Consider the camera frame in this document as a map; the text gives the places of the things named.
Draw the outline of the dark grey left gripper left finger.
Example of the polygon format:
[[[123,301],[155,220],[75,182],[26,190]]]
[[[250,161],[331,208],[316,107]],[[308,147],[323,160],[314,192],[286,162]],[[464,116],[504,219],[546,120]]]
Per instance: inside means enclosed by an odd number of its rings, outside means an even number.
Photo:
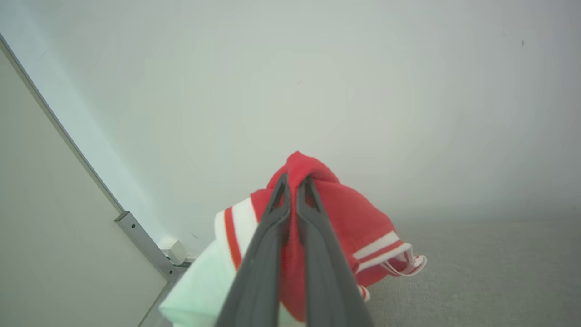
[[[236,274],[217,327],[277,327],[282,248],[288,240],[292,201],[283,173],[264,209]]]

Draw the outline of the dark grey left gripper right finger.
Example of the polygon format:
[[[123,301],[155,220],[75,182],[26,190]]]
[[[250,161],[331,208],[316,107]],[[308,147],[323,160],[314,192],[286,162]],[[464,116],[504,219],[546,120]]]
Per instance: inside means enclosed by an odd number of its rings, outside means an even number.
[[[297,189],[296,215],[305,253],[306,325],[372,327],[371,315],[311,176]]]

